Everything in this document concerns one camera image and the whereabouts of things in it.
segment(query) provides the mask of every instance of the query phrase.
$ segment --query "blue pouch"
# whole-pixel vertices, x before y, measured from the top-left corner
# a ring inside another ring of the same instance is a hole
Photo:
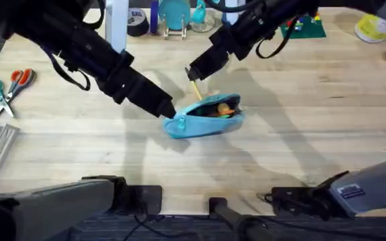
[[[240,125],[244,119],[243,112],[239,109],[241,97],[238,94],[216,94],[200,102],[192,104],[177,112],[173,119],[164,119],[165,131],[175,139],[200,137],[218,134],[225,130]],[[227,103],[235,113],[230,118],[198,116],[199,110],[219,103]]]

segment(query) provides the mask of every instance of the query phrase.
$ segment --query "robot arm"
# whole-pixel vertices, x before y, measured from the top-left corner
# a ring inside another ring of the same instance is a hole
[[[224,25],[210,36],[212,46],[196,58],[187,69],[190,80],[209,77],[229,60],[229,54],[238,60],[248,56],[253,46],[262,39],[271,39],[277,28],[300,15],[313,15],[325,0],[264,0],[239,16],[234,25]],[[386,19],[386,0],[344,0],[344,6],[372,13]]]
[[[95,78],[99,88],[117,104],[127,98],[154,116],[172,118],[176,113],[172,97],[130,67],[134,57],[125,50],[116,52],[93,29],[98,24],[82,21],[91,4],[92,0],[0,0],[0,28],[4,38],[17,33],[38,44],[57,73],[83,90],[90,86],[71,79],[53,55],[64,59],[68,70]]]

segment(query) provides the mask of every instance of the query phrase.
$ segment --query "wooden tabletop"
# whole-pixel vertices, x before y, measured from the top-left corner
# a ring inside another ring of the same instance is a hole
[[[291,40],[270,60],[252,51],[199,83],[204,95],[239,93],[246,118],[239,130],[186,140],[169,138],[162,118],[127,101],[115,104],[94,81],[89,92],[65,82],[37,45],[13,36],[0,54],[6,90],[16,69],[33,68],[39,77],[12,102],[18,118],[0,118],[21,129],[0,191],[118,175],[128,184],[161,185],[163,214],[205,214],[212,196],[244,214],[272,214],[257,192],[317,185],[386,161],[386,42],[366,44],[355,35],[358,11],[320,12],[327,38]],[[88,14],[97,18],[97,10]],[[189,31],[184,42],[129,37],[127,50],[133,67],[182,108],[197,101],[184,67],[210,47],[210,34]],[[261,51],[280,41],[278,31]]]

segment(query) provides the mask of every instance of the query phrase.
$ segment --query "plastic container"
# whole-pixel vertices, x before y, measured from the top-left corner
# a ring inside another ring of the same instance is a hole
[[[383,42],[386,40],[386,20],[366,14],[355,25],[355,33],[367,43]]]

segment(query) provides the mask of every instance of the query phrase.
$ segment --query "orange-handled scissors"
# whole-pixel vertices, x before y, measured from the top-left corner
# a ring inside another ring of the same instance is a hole
[[[32,69],[26,69],[25,71],[16,70],[11,74],[11,86],[8,90],[8,94],[5,97],[7,103],[10,103],[14,97],[16,97],[23,89],[30,86],[36,79],[36,72]]]

